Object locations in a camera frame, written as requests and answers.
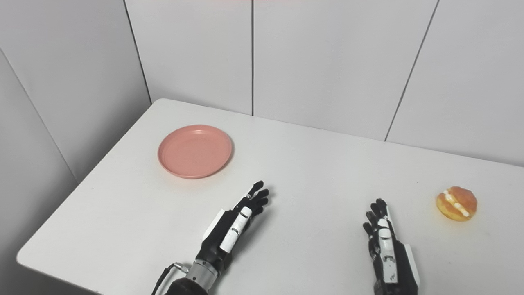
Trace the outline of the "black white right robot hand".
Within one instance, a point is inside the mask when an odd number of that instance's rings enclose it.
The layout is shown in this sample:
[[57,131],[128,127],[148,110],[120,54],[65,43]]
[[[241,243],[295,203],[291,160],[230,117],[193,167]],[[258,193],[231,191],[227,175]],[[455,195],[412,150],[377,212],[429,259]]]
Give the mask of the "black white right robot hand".
[[417,295],[420,276],[410,245],[395,234],[385,200],[378,198],[366,212],[363,228],[368,235],[368,252],[372,259],[375,295]]

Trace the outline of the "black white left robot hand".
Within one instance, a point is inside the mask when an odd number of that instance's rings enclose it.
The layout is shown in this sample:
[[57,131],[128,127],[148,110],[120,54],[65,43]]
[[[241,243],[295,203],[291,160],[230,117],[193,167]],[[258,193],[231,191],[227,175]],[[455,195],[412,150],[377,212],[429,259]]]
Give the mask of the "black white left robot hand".
[[254,183],[232,209],[219,211],[204,234],[197,260],[209,263],[218,273],[228,269],[233,247],[269,203],[269,190],[263,186],[262,180]]

